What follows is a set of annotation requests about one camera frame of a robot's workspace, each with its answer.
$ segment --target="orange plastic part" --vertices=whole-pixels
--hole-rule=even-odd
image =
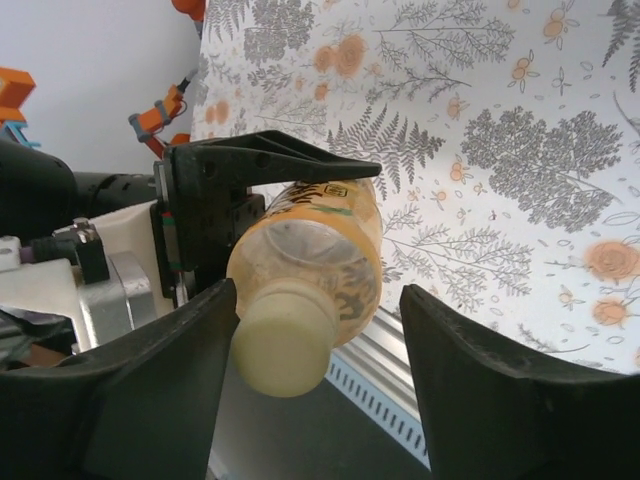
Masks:
[[[162,106],[171,120],[176,117],[182,108],[182,96],[182,92],[175,85],[171,85],[167,96],[162,101]],[[138,116],[138,121],[142,130],[155,133],[165,125],[166,117],[158,107],[153,107],[151,110],[141,113]]]
[[[26,121],[20,107],[35,87],[29,73],[0,67],[0,123]]]
[[[207,7],[206,0],[171,0],[173,8],[180,13],[189,15],[195,22],[204,21],[204,12]]]
[[[191,141],[191,135],[188,133],[176,133],[171,139],[171,145],[180,145],[182,143],[189,143]]]

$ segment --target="metal plate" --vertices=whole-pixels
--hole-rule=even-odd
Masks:
[[[399,320],[378,309],[364,332],[334,351],[326,378],[430,468]]]

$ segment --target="white bottle cap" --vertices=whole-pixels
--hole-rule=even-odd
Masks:
[[[314,285],[277,280],[248,305],[231,356],[253,389],[273,397],[311,391],[329,368],[338,331],[334,302]]]

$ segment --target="fern leaf print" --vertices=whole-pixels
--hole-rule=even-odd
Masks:
[[[222,41],[223,33],[231,39],[240,30],[240,23],[249,11],[250,0],[212,0],[207,6],[204,24],[209,35],[215,34]]]
[[[607,16],[613,17],[613,33],[602,66],[632,39],[629,88],[636,93],[640,76],[640,0],[614,0]]]
[[[416,163],[424,168],[427,158],[433,159],[444,144],[444,139],[429,135],[417,123],[407,139],[408,130],[407,117],[389,115],[387,105],[374,116],[369,106],[356,123],[345,127],[340,122],[335,133],[329,130],[327,144],[337,155],[381,163],[382,173],[374,179],[374,185],[386,200],[390,188],[400,192],[403,178],[413,184]]]
[[[640,76],[640,31],[634,38],[633,56],[629,67],[629,86],[631,91],[636,93],[638,87],[638,76]]]

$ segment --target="orange mechanical part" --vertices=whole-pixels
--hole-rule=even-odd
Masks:
[[[184,93],[196,74],[197,69],[194,69],[178,85],[171,85],[164,100],[157,100],[153,108],[129,116],[129,124],[135,130],[138,141],[147,145],[158,158],[162,158],[167,143],[156,135],[186,111]],[[173,137],[170,144],[185,143],[189,138],[188,134],[179,133]]]
[[[204,12],[207,8],[206,0],[171,0],[171,3],[173,8],[180,13],[189,15],[194,22],[204,21]]]
[[[35,87],[27,72],[0,68],[0,125],[7,121],[26,121],[20,107]]]

